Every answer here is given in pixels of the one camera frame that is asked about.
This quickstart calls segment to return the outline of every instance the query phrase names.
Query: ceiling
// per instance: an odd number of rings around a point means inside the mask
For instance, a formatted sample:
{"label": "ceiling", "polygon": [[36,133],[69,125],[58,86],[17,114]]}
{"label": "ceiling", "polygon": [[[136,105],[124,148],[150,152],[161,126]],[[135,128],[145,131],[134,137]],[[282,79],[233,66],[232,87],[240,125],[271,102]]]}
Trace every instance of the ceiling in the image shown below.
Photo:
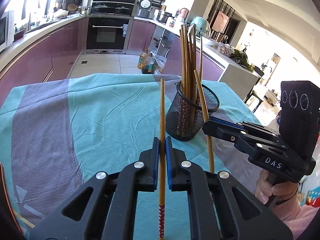
{"label": "ceiling", "polygon": [[238,14],[279,36],[320,71],[320,13],[311,0],[224,0]]}

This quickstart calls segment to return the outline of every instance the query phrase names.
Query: kitchen cabinet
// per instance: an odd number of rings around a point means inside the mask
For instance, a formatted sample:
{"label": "kitchen cabinet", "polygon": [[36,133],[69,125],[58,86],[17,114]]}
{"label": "kitchen cabinet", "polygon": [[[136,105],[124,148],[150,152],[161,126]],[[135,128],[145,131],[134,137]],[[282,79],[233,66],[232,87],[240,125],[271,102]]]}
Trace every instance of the kitchen cabinet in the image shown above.
{"label": "kitchen cabinet", "polygon": [[80,54],[83,36],[83,34],[79,34],[81,26],[83,32],[83,24],[80,23],[80,20],[69,23],[50,34],[53,73],[48,81],[67,78],[71,67]]}
{"label": "kitchen cabinet", "polygon": [[129,38],[128,50],[143,51],[151,43],[156,25],[150,22],[134,20]]}
{"label": "kitchen cabinet", "polygon": [[[197,51],[197,66],[199,65],[199,60],[200,52]],[[203,54],[202,71],[202,78],[210,81],[218,81],[223,72],[206,54]],[[179,37],[175,37],[173,40],[162,74],[182,75],[182,56]]]}
{"label": "kitchen cabinet", "polygon": [[51,69],[48,37],[23,55],[0,80],[0,107],[13,87],[43,82]]}

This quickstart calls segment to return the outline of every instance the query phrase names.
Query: mesh pen holder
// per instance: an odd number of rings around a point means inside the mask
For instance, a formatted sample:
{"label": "mesh pen holder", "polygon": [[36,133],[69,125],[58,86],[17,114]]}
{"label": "mesh pen holder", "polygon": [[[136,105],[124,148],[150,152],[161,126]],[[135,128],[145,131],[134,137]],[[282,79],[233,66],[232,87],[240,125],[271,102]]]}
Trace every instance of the mesh pen holder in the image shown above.
{"label": "mesh pen holder", "polygon": [[[220,108],[220,101],[215,93],[202,85],[208,113],[214,113]],[[177,93],[165,117],[166,131],[179,141],[192,140],[204,124],[199,93],[196,93],[196,103],[186,98],[181,91],[181,81],[177,84]]]}

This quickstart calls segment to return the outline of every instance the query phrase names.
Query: pink sweater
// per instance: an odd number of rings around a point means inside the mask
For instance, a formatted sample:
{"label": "pink sweater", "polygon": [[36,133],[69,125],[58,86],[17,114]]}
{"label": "pink sweater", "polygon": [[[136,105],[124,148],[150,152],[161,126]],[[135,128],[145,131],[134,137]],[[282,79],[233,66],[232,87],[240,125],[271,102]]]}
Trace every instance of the pink sweater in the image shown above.
{"label": "pink sweater", "polygon": [[293,239],[297,239],[310,224],[319,208],[299,206],[297,194],[281,205],[274,206],[273,213],[292,231]]}

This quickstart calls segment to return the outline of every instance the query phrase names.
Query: silver bolt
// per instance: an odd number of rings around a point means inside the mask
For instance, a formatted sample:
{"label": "silver bolt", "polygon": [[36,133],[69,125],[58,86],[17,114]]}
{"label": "silver bolt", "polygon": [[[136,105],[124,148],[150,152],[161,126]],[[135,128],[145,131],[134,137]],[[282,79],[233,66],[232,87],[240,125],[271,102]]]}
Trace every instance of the silver bolt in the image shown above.
{"label": "silver bolt", "polygon": [[135,168],[139,169],[139,168],[142,168],[144,166],[144,163],[143,162],[136,162],[133,166]]}
{"label": "silver bolt", "polygon": [[181,166],[185,167],[185,168],[189,168],[191,166],[191,162],[190,161],[183,161],[181,163]]}
{"label": "silver bolt", "polygon": [[104,179],[106,176],[107,176],[106,173],[103,171],[100,171],[96,174],[97,179]]}
{"label": "silver bolt", "polygon": [[220,178],[227,179],[229,178],[229,173],[227,171],[222,171],[219,173]]}

